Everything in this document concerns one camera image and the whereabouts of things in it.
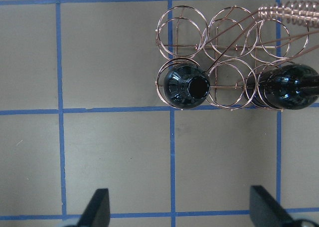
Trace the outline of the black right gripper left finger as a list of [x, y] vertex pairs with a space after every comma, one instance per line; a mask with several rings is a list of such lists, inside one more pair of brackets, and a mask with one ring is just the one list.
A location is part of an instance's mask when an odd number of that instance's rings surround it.
[[109, 190], [97, 189], [79, 219], [78, 227], [108, 227], [110, 224]]

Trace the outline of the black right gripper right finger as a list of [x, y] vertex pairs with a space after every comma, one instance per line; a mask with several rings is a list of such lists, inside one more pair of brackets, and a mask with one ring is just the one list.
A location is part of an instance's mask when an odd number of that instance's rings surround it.
[[249, 212], [255, 227], [290, 227], [294, 222], [261, 185], [250, 187]]

